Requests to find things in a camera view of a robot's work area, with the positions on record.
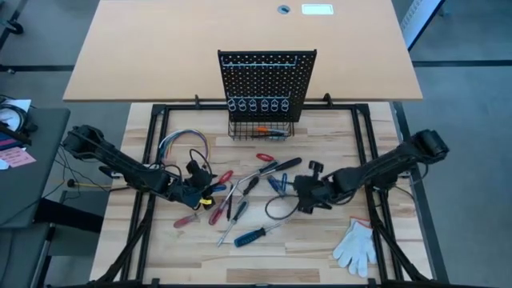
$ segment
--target pink sticky note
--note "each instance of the pink sticky note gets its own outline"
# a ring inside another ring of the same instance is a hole
[[[0,159],[7,162],[11,167],[35,162],[35,159],[20,147],[0,151]]]

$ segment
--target white work glove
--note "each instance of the white work glove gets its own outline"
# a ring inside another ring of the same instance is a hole
[[[349,273],[358,273],[361,277],[368,277],[368,261],[377,263],[374,242],[372,240],[372,229],[365,224],[368,221],[352,218],[350,227],[344,239],[333,251],[334,259],[338,260],[341,268],[349,265]]]

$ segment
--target wooden desk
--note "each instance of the wooden desk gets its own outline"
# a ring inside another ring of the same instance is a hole
[[[64,100],[224,99],[218,50],[314,49],[308,99],[422,98],[390,0],[102,0]]]
[[[139,161],[142,160],[151,106],[149,103],[132,104],[122,142],[122,151]],[[378,150],[383,154],[398,144],[389,104],[372,103],[370,109]],[[325,173],[343,166],[359,165],[354,128],[348,111],[305,110],[296,125],[295,136],[285,142],[234,142],[226,135],[226,124],[226,111],[171,111],[168,132],[183,128],[200,129],[211,143],[210,163],[214,173],[234,170],[235,179],[262,164],[255,157],[258,152],[272,154],[283,161],[301,156],[303,163],[287,171],[290,179],[296,174],[310,174],[307,169],[309,160],[322,162]],[[173,145],[168,160],[184,170],[189,161],[188,149],[194,147],[202,150],[200,141],[192,135],[183,136]],[[401,188],[409,189],[406,182],[399,184]],[[125,245],[134,196],[134,191],[119,191],[110,195],[91,279],[105,273]],[[339,268],[332,258],[333,248],[339,244],[349,225],[349,216],[368,218],[363,192],[357,192],[349,204],[331,211],[315,209],[312,215],[296,213],[287,224],[272,230],[264,238],[243,248],[235,248],[232,243],[237,236],[273,222],[265,216],[263,209],[272,196],[275,196],[275,192],[268,183],[260,181],[250,194],[250,208],[246,215],[219,248],[216,247],[217,240],[227,228],[225,217],[216,226],[208,225],[206,215],[201,217],[200,222],[175,229],[174,221],[190,214],[191,209],[158,198],[145,282],[160,278],[161,283],[366,283],[365,279]],[[399,190],[392,190],[389,201],[398,244],[417,268],[430,277],[429,262],[412,199]],[[137,250],[134,255],[132,263],[137,261]],[[386,263],[392,275],[389,255]],[[135,267],[132,264],[131,278],[134,277]],[[378,278],[378,268],[370,266],[369,274]]]

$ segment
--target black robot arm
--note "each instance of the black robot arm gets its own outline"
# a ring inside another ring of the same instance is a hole
[[[330,209],[330,204],[343,203],[364,185],[380,190],[391,188],[398,175],[418,163],[426,165],[443,160],[449,149],[438,133],[423,130],[394,150],[360,166],[336,170],[318,180],[323,165],[312,162],[313,176],[297,176],[294,188],[298,192],[298,210],[312,213],[314,207]]]
[[[141,192],[149,192],[169,201],[181,202],[191,208],[198,208],[201,198],[208,197],[205,192],[212,175],[201,169],[195,160],[186,166],[192,175],[182,179],[165,169],[162,164],[149,168],[130,158],[103,138],[103,133],[88,125],[76,126],[62,146],[79,160],[97,159],[112,170],[121,173],[126,184]]]

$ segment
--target colorful wires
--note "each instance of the colorful wires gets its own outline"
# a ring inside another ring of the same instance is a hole
[[[169,154],[170,147],[173,145],[173,141],[179,138],[184,134],[194,134],[199,136],[205,144],[205,157],[206,159],[210,159],[210,144],[208,143],[208,139],[206,136],[194,129],[184,129],[177,130],[169,135],[167,135],[158,145],[158,157],[163,161],[163,159]]]

